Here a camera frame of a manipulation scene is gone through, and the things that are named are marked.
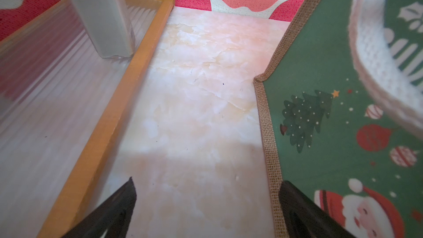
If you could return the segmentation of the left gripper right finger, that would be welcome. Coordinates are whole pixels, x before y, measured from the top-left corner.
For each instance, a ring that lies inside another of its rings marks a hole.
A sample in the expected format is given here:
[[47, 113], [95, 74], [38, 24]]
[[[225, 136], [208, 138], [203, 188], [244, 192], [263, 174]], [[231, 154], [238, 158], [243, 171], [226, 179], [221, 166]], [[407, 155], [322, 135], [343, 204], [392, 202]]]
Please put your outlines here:
[[353, 238], [291, 182], [283, 181], [279, 202], [291, 238]]

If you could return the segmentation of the burlap canvas tote bag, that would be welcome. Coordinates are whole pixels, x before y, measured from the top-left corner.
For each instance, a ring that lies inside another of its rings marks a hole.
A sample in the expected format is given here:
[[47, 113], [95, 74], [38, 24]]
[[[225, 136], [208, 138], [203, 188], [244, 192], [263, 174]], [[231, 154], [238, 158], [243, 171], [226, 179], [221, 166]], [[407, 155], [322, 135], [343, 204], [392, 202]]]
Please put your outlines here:
[[254, 78], [275, 236], [291, 182], [354, 238], [423, 235], [423, 0], [304, 0]]

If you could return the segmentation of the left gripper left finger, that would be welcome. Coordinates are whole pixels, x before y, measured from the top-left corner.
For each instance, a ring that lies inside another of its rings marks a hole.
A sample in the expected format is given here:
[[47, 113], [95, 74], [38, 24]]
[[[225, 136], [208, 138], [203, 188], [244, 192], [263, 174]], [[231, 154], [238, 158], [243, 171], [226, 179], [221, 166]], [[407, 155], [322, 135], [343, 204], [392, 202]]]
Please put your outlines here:
[[132, 178], [62, 238], [125, 238], [137, 193]]

